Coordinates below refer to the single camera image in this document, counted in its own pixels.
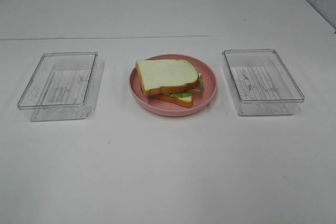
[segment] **plate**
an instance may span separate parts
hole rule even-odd
[[[162,59],[184,59],[195,66],[198,72],[202,73],[204,89],[201,95],[197,95],[191,108],[185,108],[175,103],[145,97],[140,86],[140,78],[136,68],[130,74],[130,89],[137,103],[153,113],[166,116],[184,116],[193,114],[207,106],[214,97],[217,90],[217,80],[213,70],[204,62],[187,55],[158,55],[148,60]]]

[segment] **white table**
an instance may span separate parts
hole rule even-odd
[[[0,41],[0,223],[306,223],[336,220],[335,37]],[[224,49],[274,48],[306,96],[291,116],[241,117]],[[29,122],[17,110],[43,53],[96,50],[105,62],[95,114]],[[187,54],[218,93],[168,118],[135,102],[137,59]]]
[[[333,32],[305,0],[0,0],[0,39]]]

